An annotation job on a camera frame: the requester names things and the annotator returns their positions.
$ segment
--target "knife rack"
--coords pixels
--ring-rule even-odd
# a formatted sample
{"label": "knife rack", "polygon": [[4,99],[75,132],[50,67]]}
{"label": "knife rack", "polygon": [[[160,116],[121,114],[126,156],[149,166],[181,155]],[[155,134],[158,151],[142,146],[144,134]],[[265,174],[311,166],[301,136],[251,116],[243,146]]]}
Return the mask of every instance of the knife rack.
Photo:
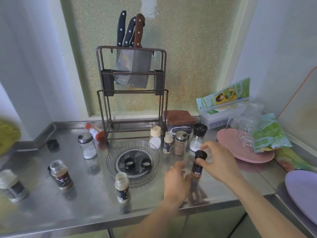
{"label": "knife rack", "polygon": [[[103,50],[109,51],[113,54],[114,49],[129,49],[129,50],[145,50],[154,52],[161,52],[161,69],[153,70],[148,73],[141,72],[119,72],[113,69],[105,69],[103,61]],[[109,140],[119,140],[119,139],[135,139],[135,138],[149,138],[150,136],[141,137],[109,137],[111,133],[123,133],[123,132],[138,132],[138,131],[150,131],[151,126],[159,125],[161,127],[161,136],[164,136],[166,131],[166,118],[163,120],[163,110],[167,111],[168,102],[168,90],[165,89],[165,71],[166,71],[166,51],[157,48],[137,48],[137,47],[119,47],[119,46],[99,46],[96,48],[97,64],[99,69],[100,82],[102,90],[97,91],[99,108],[101,113],[103,130],[106,134],[105,143],[108,144]],[[149,75],[153,76],[153,89],[152,90],[115,90],[114,88],[114,75]],[[145,120],[113,120],[111,117],[111,110],[109,104],[109,97],[119,94],[154,94],[159,96],[158,103],[158,118],[145,119]],[[121,129],[121,127],[126,127],[127,124],[132,123],[147,123],[147,128],[145,129]]]}

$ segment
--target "orange cord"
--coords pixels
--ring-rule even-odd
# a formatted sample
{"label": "orange cord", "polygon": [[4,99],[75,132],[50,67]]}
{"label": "orange cord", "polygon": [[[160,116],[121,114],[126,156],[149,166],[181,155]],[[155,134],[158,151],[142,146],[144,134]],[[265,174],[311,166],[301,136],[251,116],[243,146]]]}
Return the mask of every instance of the orange cord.
{"label": "orange cord", "polygon": [[312,72],[317,68],[314,67],[310,72],[309,74],[307,75],[307,77],[304,79],[303,83],[298,87],[298,89],[296,90],[296,92],[294,93],[294,95],[291,97],[291,99],[288,101],[288,103],[286,104],[286,106],[283,108],[282,112],[279,114],[279,116],[277,117],[276,120],[279,119],[279,117],[282,115],[282,113],[285,111],[285,109],[287,108],[287,106],[289,105],[289,103],[292,101],[292,99],[295,97],[295,95],[298,93],[298,91],[301,89],[301,87],[304,85],[304,83],[306,82],[306,80],[309,78],[309,76],[312,74]]}

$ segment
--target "silver metal lid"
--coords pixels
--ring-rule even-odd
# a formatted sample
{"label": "silver metal lid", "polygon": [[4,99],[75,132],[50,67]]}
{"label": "silver metal lid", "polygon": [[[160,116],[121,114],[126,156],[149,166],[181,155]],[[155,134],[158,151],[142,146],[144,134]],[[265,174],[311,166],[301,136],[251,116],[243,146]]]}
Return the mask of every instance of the silver metal lid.
{"label": "silver metal lid", "polygon": [[93,136],[89,132],[85,132],[78,136],[78,143],[80,144],[89,143],[91,140],[93,140]]}
{"label": "silver metal lid", "polygon": [[188,134],[185,131],[177,131],[175,138],[177,138],[178,140],[187,140]]}

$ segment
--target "plastic box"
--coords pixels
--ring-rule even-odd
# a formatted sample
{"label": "plastic box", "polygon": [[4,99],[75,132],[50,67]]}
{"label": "plastic box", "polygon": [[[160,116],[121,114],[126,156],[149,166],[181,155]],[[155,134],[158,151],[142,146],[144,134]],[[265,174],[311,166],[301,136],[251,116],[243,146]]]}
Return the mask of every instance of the plastic box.
{"label": "plastic box", "polygon": [[208,129],[217,128],[228,123],[232,114],[242,115],[247,108],[248,100],[234,104],[206,108],[200,111],[200,122]]}

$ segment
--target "black bottle cap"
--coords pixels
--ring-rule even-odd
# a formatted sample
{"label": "black bottle cap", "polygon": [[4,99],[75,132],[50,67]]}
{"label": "black bottle cap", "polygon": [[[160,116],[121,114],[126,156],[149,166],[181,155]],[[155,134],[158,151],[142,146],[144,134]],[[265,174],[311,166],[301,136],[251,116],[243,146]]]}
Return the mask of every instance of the black bottle cap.
{"label": "black bottle cap", "polygon": [[150,169],[150,168],[152,168],[151,160],[149,158],[143,159],[142,160],[142,164],[141,164],[141,168],[142,169]]}
{"label": "black bottle cap", "polygon": [[207,129],[207,126],[202,123],[194,124],[194,135],[197,137],[204,137]]}
{"label": "black bottle cap", "polygon": [[207,159],[207,153],[205,151],[202,151],[202,150],[197,150],[195,152],[195,159],[197,158],[201,158],[203,160],[206,160]]}
{"label": "black bottle cap", "polygon": [[59,143],[56,139],[51,139],[49,141],[47,141],[47,148],[49,150],[54,150],[54,149],[57,149],[59,147]]}
{"label": "black bottle cap", "polygon": [[134,166],[135,166],[134,159],[133,159],[133,158],[130,158],[130,157],[129,157],[129,158],[126,158],[126,159],[124,160],[124,163],[125,163],[124,168],[125,168],[127,171],[133,169]]}

